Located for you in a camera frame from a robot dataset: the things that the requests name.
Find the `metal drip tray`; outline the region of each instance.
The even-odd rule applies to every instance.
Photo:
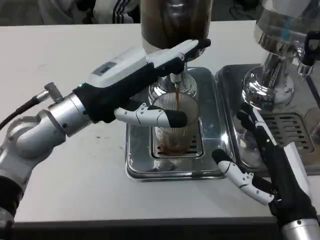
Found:
[[[162,147],[156,137],[155,129],[152,128],[152,131],[150,131],[150,139],[151,146],[152,146],[152,156],[156,159],[176,159],[176,158],[198,158],[201,157],[201,155],[204,153],[203,150],[203,140],[202,140],[202,134],[200,132],[200,128],[198,131],[198,134],[193,136],[192,142],[190,144],[190,147],[187,151],[181,154],[175,154],[170,155],[166,152],[163,152]]]
[[[212,73],[202,67],[189,68],[196,81],[199,105],[199,135],[188,151],[168,155],[161,151],[154,130],[127,125],[126,172],[136,181],[216,179],[223,174],[212,159],[215,149],[224,149],[231,157],[234,150],[227,125],[225,102]],[[148,102],[148,89],[134,97]]]
[[[257,66],[259,64],[228,65],[218,71],[215,78],[226,101],[227,124],[233,130],[230,131],[230,141],[234,149],[234,161],[248,171],[265,175],[267,170],[261,160],[257,143],[236,117],[244,101],[243,79],[249,70]],[[320,67],[314,68],[312,76],[316,88],[320,91]],[[261,115],[277,143],[285,146],[294,142],[307,174],[318,175],[320,173],[320,141],[317,139],[318,135],[320,136],[318,134],[320,110],[308,84],[300,80],[294,68],[290,78],[295,86],[294,97],[290,104],[283,108],[275,108],[273,112],[262,112]]]
[[[294,142],[301,155],[310,154],[315,150],[305,124],[299,114],[263,114],[262,117],[273,134],[274,139],[281,147]]]

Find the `white table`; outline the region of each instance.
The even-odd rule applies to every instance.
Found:
[[[212,22],[212,46],[191,62],[213,73],[252,64],[264,51],[255,22]],[[140,25],[22,26],[0,28],[0,119],[55,82],[67,95],[88,74],[125,49],[141,45]],[[42,103],[26,113],[46,108]],[[17,222],[233,219],[270,217],[270,211],[228,179],[138,183],[125,174],[126,125],[115,121],[84,129],[38,165],[16,214]],[[0,139],[5,130],[0,132]],[[320,177],[310,177],[320,211]]]

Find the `black cable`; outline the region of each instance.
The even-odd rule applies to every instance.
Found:
[[[13,113],[11,113],[5,120],[3,120],[0,123],[0,131],[16,116],[23,114],[25,111],[29,110],[30,108],[34,107],[35,105],[38,105],[40,101],[36,96],[31,98],[29,101],[27,101],[25,104],[20,106],[17,110],[15,110]]]
[[[246,12],[246,10],[245,10],[242,6],[238,7],[238,6],[236,5],[236,1],[235,1],[235,0],[233,0],[233,6],[229,7],[229,13],[230,13],[230,15],[233,17],[234,20],[238,20],[238,19],[235,17],[235,15],[233,14],[232,10],[235,10],[235,12],[236,12],[238,15],[246,16],[246,17],[247,17],[248,19],[250,19],[250,20],[256,20],[253,16],[251,16],[251,15],[248,14],[248,13],[240,12],[240,11]]]
[[[316,104],[318,105],[318,108],[320,109],[320,95],[317,91],[317,87],[315,86],[314,81],[312,80],[311,76],[307,76],[306,78],[306,83],[308,84],[311,93],[316,101]]]

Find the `robotic arm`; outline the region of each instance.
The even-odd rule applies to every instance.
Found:
[[[212,153],[221,171],[249,197],[268,205],[287,240],[320,239],[307,174],[294,142],[280,147],[259,112],[244,103],[237,117],[256,139],[271,182],[247,173],[222,150]]]
[[[209,39],[187,40],[172,49],[147,55],[133,48],[91,73],[88,81],[62,97],[53,83],[45,91],[15,111],[0,124],[3,128],[14,116],[52,97],[54,104],[34,117],[22,117],[7,130],[0,147],[0,228],[11,227],[33,168],[45,160],[54,147],[64,143],[91,123],[115,119],[138,126],[181,128],[184,112],[166,110],[130,98],[169,74],[184,70],[185,61],[199,49],[211,45]],[[6,231],[0,230],[0,239]]]

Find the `person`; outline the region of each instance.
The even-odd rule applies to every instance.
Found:
[[[38,0],[45,25],[88,23],[131,24],[139,22],[140,0]]]

